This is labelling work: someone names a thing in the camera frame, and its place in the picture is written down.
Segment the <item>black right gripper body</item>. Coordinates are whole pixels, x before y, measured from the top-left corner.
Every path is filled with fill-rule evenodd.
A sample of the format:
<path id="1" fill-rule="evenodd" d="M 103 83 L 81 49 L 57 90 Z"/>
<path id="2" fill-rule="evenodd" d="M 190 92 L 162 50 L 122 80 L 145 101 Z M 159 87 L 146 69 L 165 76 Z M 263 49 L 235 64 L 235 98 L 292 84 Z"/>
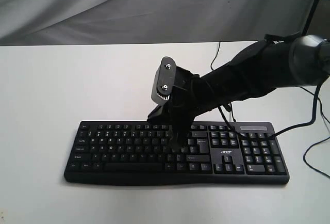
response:
<path id="1" fill-rule="evenodd" d="M 167 124 L 173 136 L 187 136 L 196 116 L 213 110 L 219 101 L 210 83 L 198 75 L 174 85 L 170 98 L 151 111 L 147 117 L 150 124 Z"/>

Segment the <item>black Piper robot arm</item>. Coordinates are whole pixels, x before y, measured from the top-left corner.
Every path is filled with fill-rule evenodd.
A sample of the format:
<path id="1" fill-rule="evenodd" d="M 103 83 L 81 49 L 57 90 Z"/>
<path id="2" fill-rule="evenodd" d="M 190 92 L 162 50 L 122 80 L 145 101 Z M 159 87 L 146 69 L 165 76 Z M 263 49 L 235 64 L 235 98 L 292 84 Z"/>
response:
<path id="1" fill-rule="evenodd" d="M 172 128 L 170 146 L 187 144 L 195 117 L 235 101 L 264 97 L 278 88 L 316 86 L 329 78 L 329 41 L 314 35 L 266 35 L 231 61 L 199 76 L 164 57 L 158 67 L 147 117 Z"/>

